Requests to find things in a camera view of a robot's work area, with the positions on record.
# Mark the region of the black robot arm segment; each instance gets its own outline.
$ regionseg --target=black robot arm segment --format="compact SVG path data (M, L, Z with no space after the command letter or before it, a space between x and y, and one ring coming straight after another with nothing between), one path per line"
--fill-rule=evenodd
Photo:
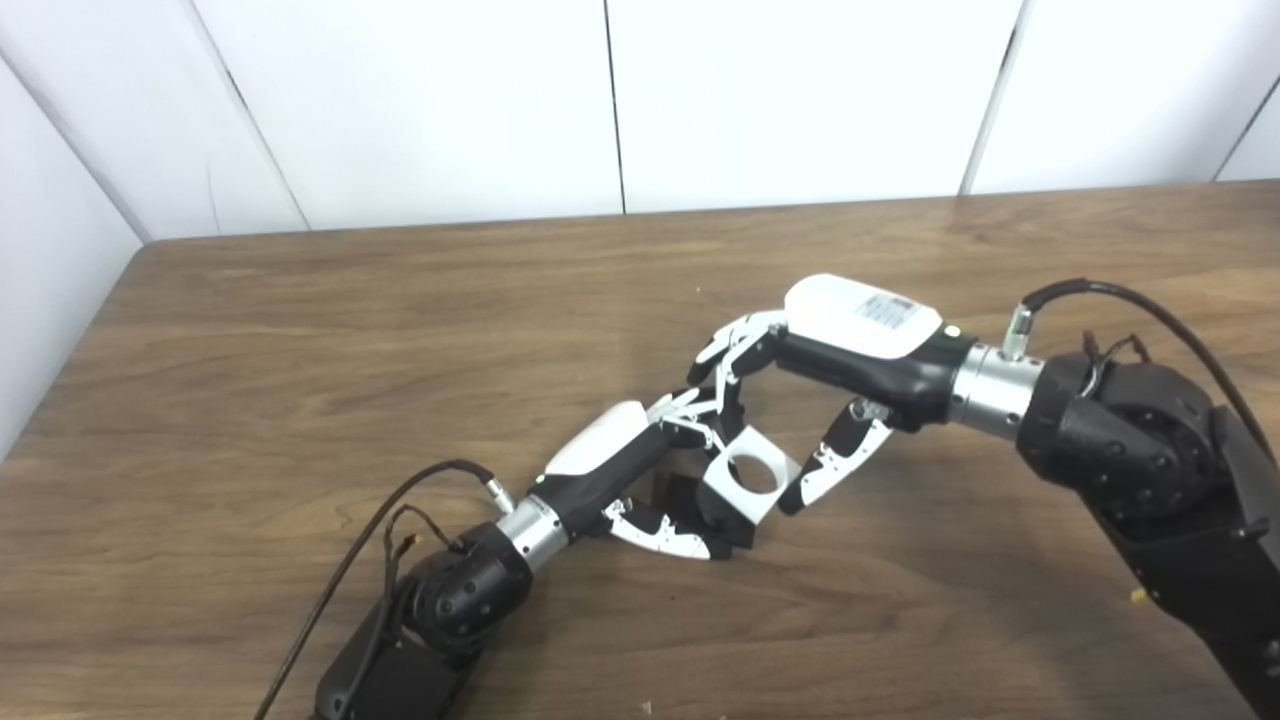
M780 334L778 368L884 405L892 410L886 424L906 432L947 421L956 374L977 341L938 328L910 354L882 359L796 333Z
M1075 491L1147 594L1198 634L1260 717L1280 717L1280 475L1243 423L1170 368L1053 357L1018 451Z

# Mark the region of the metal cylinder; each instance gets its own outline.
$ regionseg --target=metal cylinder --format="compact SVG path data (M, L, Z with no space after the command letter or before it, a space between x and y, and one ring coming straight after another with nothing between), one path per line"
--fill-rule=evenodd
M975 343L951 386L947 419L1015 439L1043 369L1044 364L1036 357L1012 359L1001 350Z
M535 573L568 546L559 516L536 495L521 500L509 515L498 519L497 525Z

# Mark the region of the robotic arm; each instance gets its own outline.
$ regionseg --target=robotic arm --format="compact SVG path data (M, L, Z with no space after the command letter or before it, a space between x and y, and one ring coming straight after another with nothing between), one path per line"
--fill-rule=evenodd
M552 457L518 503L472 466L502 518L462 533L394 580L321 678L312 717L443 716L534 577L584 537L612 533L658 552L721 555L714 538L623 497L671 448L709 442L699 419L710 407L695 402L699 395L668 395L649 410L634 400L614 405Z
M1107 292L1151 310L1207 360L1236 413L1151 363L1133 337L1106 354L1089 343L1047 360L1024 355L1036 313L1073 292ZM1114 360L1125 343L1142 363ZM1149 299L1105 283L1059 283L1028 296L995 347L905 297L833 275L806 278L785 310L719 331L694 363L691 384L714 369L727 455L751 432L737 402L741 378L771 363L858 396L777 493L785 512L820 497L891 430L959 423L1004 438L1038 477L1079 495L1147 594L1204 641L1258 716L1280 717L1280 536L1271 527L1280 521L1280 474L1212 355ZM721 500L736 520L758 520L732 496ZM701 511L726 514L714 501Z

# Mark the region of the black cable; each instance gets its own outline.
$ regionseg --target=black cable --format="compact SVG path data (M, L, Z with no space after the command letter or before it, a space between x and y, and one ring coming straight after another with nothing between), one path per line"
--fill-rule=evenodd
M284 655L284 660L280 662L280 669L275 673L275 679L271 680L270 687L266 689L266 696L262 697L262 702L259 705L257 712L253 714L253 720L264 720L266 714L271 710L271 703L275 702L275 696L280 694L280 688L284 687L284 680L287 680L289 673L293 671L293 665L298 661L298 656L302 653L302 647L311 637L311 632L315 630L316 623L320 620L320 615L333 598L333 593L338 589L338 584L342 582L342 578L347 575L347 570L351 569L351 564L356 561L356 556L360 555L361 548L364 548L365 543L369 542L369 537L374 534L378 524L381 523L383 518L385 518L387 514L390 512L392 507L399 502L399 498L404 497L404 495L413 489L415 486L426 478L445 470L462 470L465 473L470 473L480 480L480 484L492 480L494 477L493 473L475 462L471 462L470 460L445 460L444 462L436 462L430 468L419 470L401 483L401 486L387 497L378 511L374 512L374 516L369 519L369 524L360 530L360 536L357 536L356 541L351 544L351 550L348 550L347 555L340 562L338 562L338 568L334 570L333 577L329 578L329 583L323 591L320 591L320 597L316 600L315 607L311 609L306 620L302 621L302 629L298 632L298 637L294 638L293 647L291 647L289 652Z
M1178 340L1183 341L1183 343L1190 348L1196 357L1198 357L1204 365L1208 374L1213 377L1213 382L1216 382L1217 387L1222 389L1222 395L1226 396L1226 400L1231 404L1235 414L1240 416L1240 421L1244 423L1249 434L1253 436L1253 441L1258 443L1262 452L1265 452L1271 462L1275 464L1275 455L1271 452L1271 445L1267 442L1267 437L1262 432L1262 425L1258 424L1258 419L1253 415L1253 410L1249 409L1249 404L1244 401L1244 396L1240 395L1239 388L1236 388L1235 383L1231 382L1231 377L1226 373L1226 369L1222 368L1222 364L1213 356L1213 352L1210 351L1208 346L1196 337L1196 333L1193 333L1190 328L1188 328L1181 320L1178 319L1176 315L1166 310L1155 300L1135 290L1115 283L1091 281L1087 278L1074 278L1044 286L1036 292L1029 293L1023 299L1023 305L1032 313L1038 313L1042 307L1044 307L1044 305L1048 305L1048 302L1057 300L1059 297L1088 292L1110 295L1111 297L1119 297L1120 300L1142 307L1160 320L1161 324L1169 328L1170 332L1178 337Z

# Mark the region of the wire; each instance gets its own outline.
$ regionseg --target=wire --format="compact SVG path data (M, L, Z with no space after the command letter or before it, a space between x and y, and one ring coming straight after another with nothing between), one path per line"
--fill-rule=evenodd
M369 633L369 643L365 646L365 655L360 659L360 665L356 669L356 674L351 679L351 687L347 689L347 702L342 705L338 711L338 720L347 720L351 716L351 706L356 700L356 692L360 685L365 683L365 678L369 675L369 670L374 666L374 660L378 657L378 646L381 644L383 633L387 632L388 621L392 614L392 600L396 594L396 578L399 575L399 561L408 552L410 547L417 542L415 538L417 536L410 536L404 538L404 543L399 548L392 548L392 536L396 533L396 523L401 519L401 515L406 512L413 512L419 518L426 521L435 532L435 536L440 538L440 542L445 547L449 546L449 538L444 536L440 527L431 520L431 516L426 512L419 510L412 505L401 505L392 512L392 519L387 521L385 529L383 529L383 598L378 603L378 620L374 621L374 630Z
M1196 337L1196 333L1193 333L1190 328L1188 328L1181 320L1178 319L1176 315L1166 310L1155 300L1135 290L1115 283L1091 281L1087 278L1074 278L1047 284L1036 292L1029 293L1023 299L1023 305L1032 313L1038 313L1044 305L1048 305L1059 297L1089 292L1119 297L1120 300L1142 307L1160 320L1161 324L1169 328L1170 332L1178 337L1178 340L1183 341L1183 343L1190 348L1196 357L1198 357L1204 365L1208 374L1213 377L1213 382L1216 382L1217 387L1222 389L1222 395L1226 396L1226 400L1231 404L1235 414L1240 416L1240 421L1244 423L1249 434L1253 436L1253 441L1258 443L1258 447L1261 447L1262 452L1265 452L1271 460L1271 464L1275 464L1275 455L1271 452L1271 445L1267 442L1267 437L1262 432L1262 425L1258 424L1257 416L1253 415L1253 410L1251 410L1249 404L1244 401L1244 396L1240 395L1239 388L1236 388L1235 383L1231 382L1231 377L1226 373L1226 369L1222 368L1222 364L1213 356L1213 352L1210 351L1208 346Z
M408 479L406 479L403 483L401 483L401 486L396 488L389 496L387 496L387 500L383 501L383 505L378 509L378 511L374 512L374 516L369 519L369 523L365 525L365 528L360 530L360 534L356 537L356 541L352 542L351 544L351 550L348 550L347 555L342 559L340 562L338 562L338 568L333 571L333 577L329 578L329 583L325 584L323 591L320 591L320 597L316 600L316 603L311 609L311 612L307 614L306 620L302 621L302 629L298 632L298 637L294 638L293 647L291 647L289 651L284 655L284 660L280 662L280 669L276 670L275 673L275 679L271 680L270 687L268 687L266 689L266 694L262 697L262 702L257 707L257 712L253 714L253 720L264 720L266 717L266 714L270 712L271 703L275 702L275 696L280 694L280 688L284 687L284 682L289 678L289 673L293 671L293 666L297 664L298 656L302 653L302 647L307 643L307 639L311 637L311 632L315 630L316 623L320 621L320 615L324 614L324 609L329 605L329 601L333 598L333 593L338 589L338 584L342 583L343 577L347 575L347 570L351 569L352 562L355 562L356 556L360 555L360 551L361 548L365 547L365 543L369 542L369 537L374 534L374 530L378 528L378 524L383 521L383 518L385 518L387 514L390 512L392 507L394 507L396 503L399 502L399 500L404 497L404 495L408 491L413 489L415 486L417 486L426 478L430 478L431 475L443 473L445 470L462 470L465 473L470 473L475 475L476 479L480 480L480 484L492 480L494 477L493 473L490 473L489 470L475 462L471 462L470 460L445 460L444 462L436 462L430 468L419 470Z

